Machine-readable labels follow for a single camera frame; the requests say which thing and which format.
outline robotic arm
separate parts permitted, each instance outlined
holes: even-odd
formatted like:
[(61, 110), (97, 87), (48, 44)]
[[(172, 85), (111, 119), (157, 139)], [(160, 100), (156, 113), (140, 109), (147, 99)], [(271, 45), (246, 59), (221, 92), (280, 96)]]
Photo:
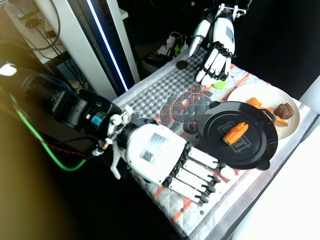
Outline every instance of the robotic arm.
[(194, 148), (169, 128), (149, 120), (138, 127), (129, 122), (133, 109), (120, 109), (107, 99), (86, 90), (74, 92), (58, 79), (14, 65), (0, 68), (1, 85), (20, 101), (53, 114), (60, 123), (95, 136), (102, 143), (90, 157), (103, 154), (112, 145), (111, 171), (121, 175), (117, 164), (123, 159), (147, 182), (163, 185), (195, 203), (214, 198), (220, 177), (231, 179), (235, 171), (214, 157)]
[(201, 85), (209, 87), (225, 81), (231, 71), (231, 58), (235, 53), (235, 34), (233, 22), (236, 18), (246, 14), (247, 10), (238, 5), (228, 6), (220, 4), (214, 15), (211, 10), (200, 22), (194, 33), (188, 56), (191, 57), (207, 36), (214, 23), (213, 35), (209, 36), (210, 47), (196, 73), (195, 80)]

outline white label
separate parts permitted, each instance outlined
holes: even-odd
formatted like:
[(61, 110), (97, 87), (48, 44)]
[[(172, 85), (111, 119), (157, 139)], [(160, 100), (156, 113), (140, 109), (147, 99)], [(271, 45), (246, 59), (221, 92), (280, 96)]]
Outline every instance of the white label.
[(169, 140), (165, 137), (160, 136), (157, 133), (154, 133), (148, 141), (148, 143), (146, 144), (143, 151), (141, 152), (140, 158), (153, 164), (155, 159), (157, 159), (161, 155), (166, 143), (168, 142)]

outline round plate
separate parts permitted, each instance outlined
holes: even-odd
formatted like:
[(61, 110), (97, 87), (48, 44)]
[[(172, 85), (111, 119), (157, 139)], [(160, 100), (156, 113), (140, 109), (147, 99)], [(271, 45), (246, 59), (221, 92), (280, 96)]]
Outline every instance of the round plate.
[(281, 89), (265, 83), (246, 84), (235, 89), (228, 101), (237, 101), (246, 103), (251, 98), (257, 98), (265, 108), (276, 109), (280, 104), (288, 103), (293, 116), (287, 120), (288, 126), (275, 126), (278, 139), (284, 139), (295, 132), (300, 122), (300, 112), (293, 99)]
[[(243, 102), (213, 102), (210, 107), (198, 123), (199, 140), (205, 151), (235, 169), (268, 169), (278, 146), (277, 131), (269, 118)], [(229, 146), (223, 137), (241, 122), (249, 128)]]

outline red wire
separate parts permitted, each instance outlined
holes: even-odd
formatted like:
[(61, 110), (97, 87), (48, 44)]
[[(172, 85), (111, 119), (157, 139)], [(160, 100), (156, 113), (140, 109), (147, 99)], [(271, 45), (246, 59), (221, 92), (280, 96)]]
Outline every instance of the red wire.
[[(19, 107), (15, 106), (15, 105), (13, 105), (13, 107), (14, 107), (15, 110), (19, 111), (26, 119), (29, 119), (22, 111), (20, 111)], [(47, 142), (45, 142), (45, 141), (42, 141), (42, 140), (40, 140), (39, 138), (37, 138), (37, 136), (34, 135), (34, 133), (33, 133), (32, 131), (31, 131), (31, 133), (32, 133), (32, 135), (33, 135), (39, 142), (44, 143), (45, 145), (47, 145), (47, 146), (49, 146), (49, 147), (51, 147), (51, 148), (53, 148), (53, 149), (56, 149), (56, 150), (58, 150), (58, 151), (60, 151), (60, 152), (64, 152), (64, 153), (66, 153), (66, 154), (75, 154), (75, 155), (79, 155), (79, 156), (81, 156), (81, 157), (86, 157), (86, 155), (83, 154), (83, 153), (76, 152), (76, 151), (68, 151), (68, 150), (62, 149), (62, 148), (60, 148), (60, 147), (57, 147), (57, 146), (55, 146), (55, 145), (52, 145), (52, 144), (50, 144), (50, 143), (47, 143)]]

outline black pan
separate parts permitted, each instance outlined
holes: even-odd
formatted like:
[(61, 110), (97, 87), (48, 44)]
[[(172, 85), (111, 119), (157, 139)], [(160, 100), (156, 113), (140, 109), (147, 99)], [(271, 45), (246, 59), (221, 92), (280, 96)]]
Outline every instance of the black pan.
[[(275, 117), (268, 110), (237, 101), (214, 101), (209, 107), (198, 123), (198, 136), (204, 150), (234, 169), (268, 169), (278, 146)], [(241, 122), (249, 125), (248, 130), (233, 145), (227, 145), (224, 135)]]

